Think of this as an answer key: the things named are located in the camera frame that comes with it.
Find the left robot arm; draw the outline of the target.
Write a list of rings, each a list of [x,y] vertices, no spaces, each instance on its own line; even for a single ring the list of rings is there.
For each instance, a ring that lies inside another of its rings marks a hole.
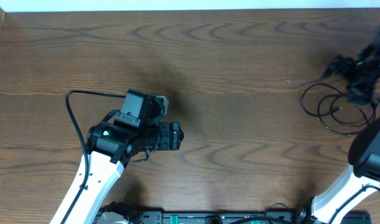
[[[83,155],[52,223],[92,223],[132,157],[143,152],[147,161],[152,152],[179,150],[184,133],[178,122],[162,120],[169,106],[165,96],[130,89],[122,99],[121,109],[110,111],[83,136],[65,98]]]

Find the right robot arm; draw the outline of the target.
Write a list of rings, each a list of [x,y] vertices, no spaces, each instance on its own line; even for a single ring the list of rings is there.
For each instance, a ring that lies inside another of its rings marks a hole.
[[[293,215],[292,223],[371,223],[369,214],[352,209],[369,195],[380,193],[380,28],[358,59],[337,55],[323,78],[333,74],[347,82],[348,90],[330,95],[333,102],[345,97],[357,108],[369,105],[373,112],[363,117],[363,130],[352,134],[345,170],[326,191]]]

